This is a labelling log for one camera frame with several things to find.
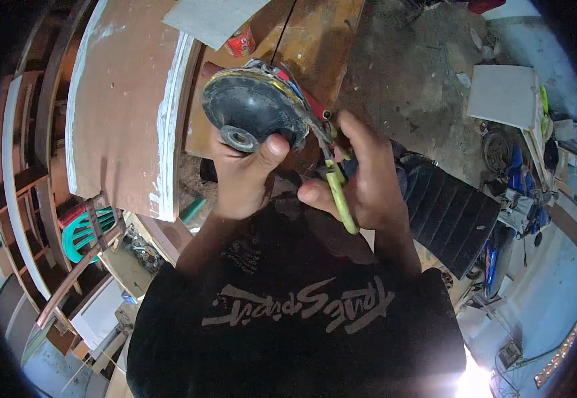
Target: bright light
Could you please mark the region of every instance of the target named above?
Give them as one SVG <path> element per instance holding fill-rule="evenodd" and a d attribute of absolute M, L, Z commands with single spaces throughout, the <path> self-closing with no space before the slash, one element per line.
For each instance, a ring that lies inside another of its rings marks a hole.
<path fill-rule="evenodd" d="M 466 347 L 466 371 L 458 382 L 457 398 L 493 398 L 490 391 L 491 372 L 479 367 Z"/>
<path fill-rule="evenodd" d="M 558 349 L 555 351 L 554 356 L 549 360 L 549 362 L 545 365 L 545 367 L 538 372 L 536 376 L 534 376 L 534 382 L 536 383 L 536 388 L 542 387 L 547 380 L 554 374 L 556 369 L 560 367 L 560 364 L 565 359 L 565 355 L 569 353 L 569 349 L 571 348 L 572 344 L 574 344 L 574 340 L 577 336 L 577 321 L 574 324 L 574 327 L 571 329 L 567 337 L 563 340 L 563 342 L 558 346 Z"/>

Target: concrete floor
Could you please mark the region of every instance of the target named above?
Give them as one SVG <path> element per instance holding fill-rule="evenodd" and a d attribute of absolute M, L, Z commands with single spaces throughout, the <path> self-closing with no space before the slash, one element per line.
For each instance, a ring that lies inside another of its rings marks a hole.
<path fill-rule="evenodd" d="M 337 107 L 478 187 L 481 136 L 457 73 L 472 77 L 483 60 L 470 27 L 484 37 L 484 19 L 462 3 L 442 3 L 411 23 L 406 17 L 398 0 L 366 1 Z"/>

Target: white board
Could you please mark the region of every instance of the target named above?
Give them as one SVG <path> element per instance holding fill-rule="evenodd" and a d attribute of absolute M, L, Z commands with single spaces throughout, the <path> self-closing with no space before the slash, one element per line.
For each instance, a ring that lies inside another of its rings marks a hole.
<path fill-rule="evenodd" d="M 182 0 L 162 20 L 218 51 L 270 0 Z"/>
<path fill-rule="evenodd" d="M 117 326 L 115 313 L 123 302 L 122 292 L 116 279 L 108 275 L 105 283 L 72 317 L 72 325 L 91 351 L 98 348 Z"/>
<path fill-rule="evenodd" d="M 540 131 L 536 120 L 540 88 L 533 68 L 512 65 L 475 65 L 467 115 Z"/>
<path fill-rule="evenodd" d="M 18 245 L 19 251 L 21 251 L 23 262 L 25 266 L 27 266 L 27 271 L 30 273 L 32 281 L 34 281 L 40 294 L 43 295 L 45 300 L 49 300 L 51 293 L 43 277 L 40 275 L 30 244 L 25 235 L 23 219 L 21 219 L 21 212 L 18 209 L 18 200 L 16 199 L 16 186 L 14 184 L 14 114 L 16 112 L 16 103 L 18 101 L 18 92 L 21 89 L 22 79 L 22 75 L 14 79 L 10 83 L 9 90 L 7 91 L 6 109 L 3 115 L 3 143 L 1 146 L 3 187 L 6 192 L 7 212 L 12 223 L 16 244 Z"/>

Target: yellow handle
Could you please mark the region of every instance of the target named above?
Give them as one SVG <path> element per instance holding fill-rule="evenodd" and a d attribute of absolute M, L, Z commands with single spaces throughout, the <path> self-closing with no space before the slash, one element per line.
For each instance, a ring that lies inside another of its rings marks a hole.
<path fill-rule="evenodd" d="M 346 179 L 339 170 L 339 166 L 334 161 L 327 159 L 326 166 L 328 166 L 329 170 L 326 173 L 326 179 L 328 180 L 328 185 L 330 186 L 330 191 L 332 192 L 332 198 L 335 201 L 337 211 L 339 211 L 341 222 L 344 224 L 344 227 L 346 227 L 348 232 L 352 235 L 356 235 L 359 232 L 359 228 L 355 225 L 355 220 L 353 220 L 353 216 L 350 214 L 348 202 L 346 202 L 346 197 L 344 196 L 342 187 L 342 182 L 345 183 Z"/>

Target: wooden table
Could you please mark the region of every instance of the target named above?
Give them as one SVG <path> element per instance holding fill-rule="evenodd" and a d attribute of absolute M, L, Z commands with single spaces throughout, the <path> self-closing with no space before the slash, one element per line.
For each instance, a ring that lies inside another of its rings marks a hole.
<path fill-rule="evenodd" d="M 295 0 L 291 12 L 292 6 L 291 0 L 273 0 L 252 18 L 251 30 L 258 47 L 250 57 L 236 59 L 224 48 L 214 51 L 205 47 L 200 63 L 236 68 L 253 57 L 272 61 L 278 67 L 284 62 L 304 90 L 334 108 L 364 0 Z M 211 124 L 202 109 L 202 92 L 208 80 L 201 75 L 196 77 L 184 150 L 210 159 Z M 283 167 L 307 171 L 319 154 L 316 139 L 310 134 L 306 147 L 299 154 L 292 152 Z"/>

